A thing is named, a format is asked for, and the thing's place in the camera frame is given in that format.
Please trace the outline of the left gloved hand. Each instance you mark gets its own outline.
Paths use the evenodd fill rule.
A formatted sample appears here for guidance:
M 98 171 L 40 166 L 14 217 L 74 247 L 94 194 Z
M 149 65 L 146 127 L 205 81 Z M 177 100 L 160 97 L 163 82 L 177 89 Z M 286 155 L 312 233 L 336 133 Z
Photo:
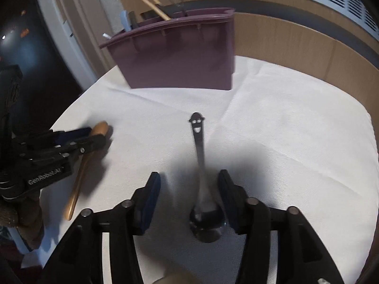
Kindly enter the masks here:
M 40 193 L 31 192 L 13 200 L 1 197 L 1 226 L 15 228 L 29 250 L 38 249 L 44 237 Z

